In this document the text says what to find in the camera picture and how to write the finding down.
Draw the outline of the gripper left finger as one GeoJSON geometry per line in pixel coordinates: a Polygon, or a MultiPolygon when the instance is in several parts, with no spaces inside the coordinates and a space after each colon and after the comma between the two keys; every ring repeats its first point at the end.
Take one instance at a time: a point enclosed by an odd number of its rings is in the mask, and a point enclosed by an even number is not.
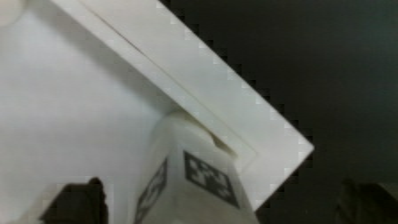
{"type": "Polygon", "coordinates": [[[105,186],[98,177],[68,184],[39,217],[43,224],[109,224],[105,186]]]}

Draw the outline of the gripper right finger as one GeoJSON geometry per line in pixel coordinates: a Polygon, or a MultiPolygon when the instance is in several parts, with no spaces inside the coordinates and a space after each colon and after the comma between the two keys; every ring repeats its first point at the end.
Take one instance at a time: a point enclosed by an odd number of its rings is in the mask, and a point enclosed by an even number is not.
{"type": "Polygon", "coordinates": [[[398,183],[343,180],[334,224],[398,224],[398,183]]]}

